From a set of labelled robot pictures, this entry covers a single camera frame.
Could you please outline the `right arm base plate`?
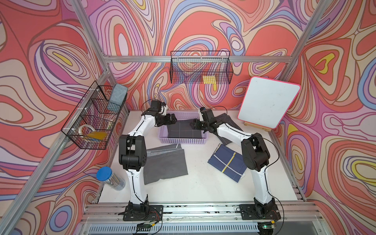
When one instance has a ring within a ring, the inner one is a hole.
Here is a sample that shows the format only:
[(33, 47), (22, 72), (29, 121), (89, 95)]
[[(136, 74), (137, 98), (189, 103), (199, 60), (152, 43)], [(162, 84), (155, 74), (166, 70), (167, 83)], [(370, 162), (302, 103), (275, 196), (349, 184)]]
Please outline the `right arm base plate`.
[(242, 220), (280, 220), (280, 215), (277, 205), (273, 202), (265, 205), (261, 204), (240, 204), (238, 211), (241, 214)]

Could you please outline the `navy yellow-striped pillowcase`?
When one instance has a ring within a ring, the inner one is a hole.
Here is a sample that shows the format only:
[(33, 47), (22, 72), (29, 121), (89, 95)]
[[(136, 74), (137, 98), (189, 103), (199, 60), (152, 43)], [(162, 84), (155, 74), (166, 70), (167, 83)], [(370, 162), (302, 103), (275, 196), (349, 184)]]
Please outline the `navy yellow-striped pillowcase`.
[(227, 146), (220, 144), (208, 160), (208, 164), (238, 183), (245, 174), (247, 166), (243, 156)]

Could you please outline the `dark grey checked pillowcase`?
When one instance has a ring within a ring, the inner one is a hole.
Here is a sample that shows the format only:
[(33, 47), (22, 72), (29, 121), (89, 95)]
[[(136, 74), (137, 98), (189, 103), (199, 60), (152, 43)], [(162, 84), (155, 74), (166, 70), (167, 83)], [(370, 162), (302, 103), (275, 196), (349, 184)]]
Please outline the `dark grey checked pillowcase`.
[(193, 119), (178, 120), (175, 124), (167, 126), (168, 138), (201, 139), (202, 132), (191, 127)]

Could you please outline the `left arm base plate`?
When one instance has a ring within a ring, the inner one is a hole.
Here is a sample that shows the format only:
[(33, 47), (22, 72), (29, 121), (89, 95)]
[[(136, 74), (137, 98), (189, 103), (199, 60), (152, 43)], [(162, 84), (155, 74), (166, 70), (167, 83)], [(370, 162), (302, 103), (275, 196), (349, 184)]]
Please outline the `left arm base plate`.
[(163, 218), (163, 205), (134, 204), (129, 202), (123, 215), (123, 221), (159, 221)]

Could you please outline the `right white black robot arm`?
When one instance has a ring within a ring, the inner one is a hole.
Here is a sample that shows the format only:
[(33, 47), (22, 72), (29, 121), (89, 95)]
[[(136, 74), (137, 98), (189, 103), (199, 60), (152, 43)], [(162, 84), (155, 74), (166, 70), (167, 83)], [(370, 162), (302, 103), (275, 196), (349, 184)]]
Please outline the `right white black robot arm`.
[(275, 198), (269, 189), (268, 166), (270, 153), (261, 134), (250, 134), (236, 129), (226, 122), (218, 120), (211, 109), (201, 107), (199, 119), (194, 119), (191, 127), (203, 132), (210, 132), (230, 140), (241, 147), (242, 157), (247, 168), (251, 170), (256, 189), (254, 197), (255, 210), (266, 214), (276, 206)]

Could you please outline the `plain grey pillowcase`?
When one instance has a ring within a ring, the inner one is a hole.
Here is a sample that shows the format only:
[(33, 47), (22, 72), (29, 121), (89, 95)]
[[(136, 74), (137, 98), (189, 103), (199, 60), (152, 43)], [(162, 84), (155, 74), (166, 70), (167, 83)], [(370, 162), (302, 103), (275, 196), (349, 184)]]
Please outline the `plain grey pillowcase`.
[(185, 151), (180, 144), (156, 147), (147, 150), (144, 166), (144, 184), (188, 175)]

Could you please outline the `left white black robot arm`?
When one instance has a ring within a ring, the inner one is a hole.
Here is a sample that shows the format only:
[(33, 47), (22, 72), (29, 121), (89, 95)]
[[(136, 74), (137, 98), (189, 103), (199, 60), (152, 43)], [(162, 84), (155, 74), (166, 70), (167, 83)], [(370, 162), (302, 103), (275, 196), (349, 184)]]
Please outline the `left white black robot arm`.
[(148, 195), (144, 183), (144, 166), (147, 162), (145, 136), (153, 127), (172, 125), (177, 122), (174, 114), (167, 112), (166, 103), (152, 99), (150, 107), (141, 114), (138, 124), (119, 138), (118, 161), (127, 172), (132, 204), (147, 204)]

